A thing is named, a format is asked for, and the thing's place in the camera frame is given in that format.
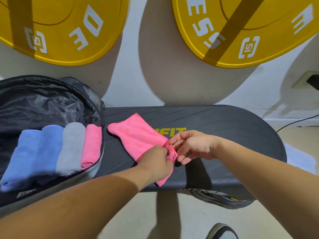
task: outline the black bag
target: black bag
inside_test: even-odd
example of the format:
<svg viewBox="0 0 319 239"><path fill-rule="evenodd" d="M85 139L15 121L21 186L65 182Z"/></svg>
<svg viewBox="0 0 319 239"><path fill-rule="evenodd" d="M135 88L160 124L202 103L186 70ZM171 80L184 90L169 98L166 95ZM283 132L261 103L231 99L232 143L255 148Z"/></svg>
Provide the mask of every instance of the black bag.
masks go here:
<svg viewBox="0 0 319 239"><path fill-rule="evenodd" d="M0 179L8 167L22 130L41 130L50 124L65 127L71 122L103 127L104 108L103 102L90 87L72 77L53 79L45 76L18 76L1 80ZM70 177L59 177L45 186L32 185L23 191L0 192L0 217L93 178L99 169L103 152L104 140L101 157L90 168Z"/></svg>

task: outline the gray towel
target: gray towel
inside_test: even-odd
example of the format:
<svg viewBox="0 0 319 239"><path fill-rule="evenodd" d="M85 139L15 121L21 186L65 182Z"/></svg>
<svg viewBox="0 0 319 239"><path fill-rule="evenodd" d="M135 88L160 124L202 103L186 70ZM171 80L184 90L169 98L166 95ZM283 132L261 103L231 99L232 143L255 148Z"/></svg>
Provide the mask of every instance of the gray towel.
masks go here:
<svg viewBox="0 0 319 239"><path fill-rule="evenodd" d="M82 170L81 157L85 141L85 126L79 122L67 124L63 131L63 145L56 173L60 176L70 176Z"/></svg>

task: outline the white wall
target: white wall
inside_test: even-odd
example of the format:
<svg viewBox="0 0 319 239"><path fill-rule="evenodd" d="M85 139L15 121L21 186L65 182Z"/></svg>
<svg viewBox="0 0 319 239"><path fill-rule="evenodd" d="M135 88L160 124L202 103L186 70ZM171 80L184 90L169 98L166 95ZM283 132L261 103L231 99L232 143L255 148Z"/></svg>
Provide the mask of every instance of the white wall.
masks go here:
<svg viewBox="0 0 319 239"><path fill-rule="evenodd" d="M0 43L2 78L73 76L110 106L229 104L282 124L319 114L319 91L291 89L309 70L319 71L319 35L259 66L222 69L202 62L181 39L170 0L131 0L122 36L88 65L47 64Z"/></svg>

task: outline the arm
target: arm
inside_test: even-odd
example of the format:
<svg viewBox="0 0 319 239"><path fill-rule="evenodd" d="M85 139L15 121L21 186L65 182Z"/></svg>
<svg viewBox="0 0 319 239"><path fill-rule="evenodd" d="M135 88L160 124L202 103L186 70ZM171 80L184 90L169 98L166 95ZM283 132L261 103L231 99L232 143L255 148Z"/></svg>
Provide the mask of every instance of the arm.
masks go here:
<svg viewBox="0 0 319 239"><path fill-rule="evenodd" d="M181 132L170 143L182 164L218 158L293 238L318 238L319 176L197 131Z"/></svg>
<svg viewBox="0 0 319 239"><path fill-rule="evenodd" d="M2 238L96 238L113 216L146 186L165 178L167 150L149 149L139 164L29 205L0 220Z"/></svg>

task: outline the pink towel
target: pink towel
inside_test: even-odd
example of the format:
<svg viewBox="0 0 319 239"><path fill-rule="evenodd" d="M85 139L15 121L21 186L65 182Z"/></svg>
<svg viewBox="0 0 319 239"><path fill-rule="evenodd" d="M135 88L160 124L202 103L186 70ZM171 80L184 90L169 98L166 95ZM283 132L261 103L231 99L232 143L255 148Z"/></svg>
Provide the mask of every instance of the pink towel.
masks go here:
<svg viewBox="0 0 319 239"><path fill-rule="evenodd" d="M89 124L85 130L85 142L81 157L82 170L96 163L101 156L102 128Z"/></svg>
<svg viewBox="0 0 319 239"><path fill-rule="evenodd" d="M168 150L166 159L173 163L178 155L171 144L168 144L168 138L157 133L150 127L137 113L119 123L112 123L107 126L110 133L118 136L125 150L138 163L139 158L148 149L155 145L160 145ZM171 173L163 180L156 182L158 186L162 186Z"/></svg>

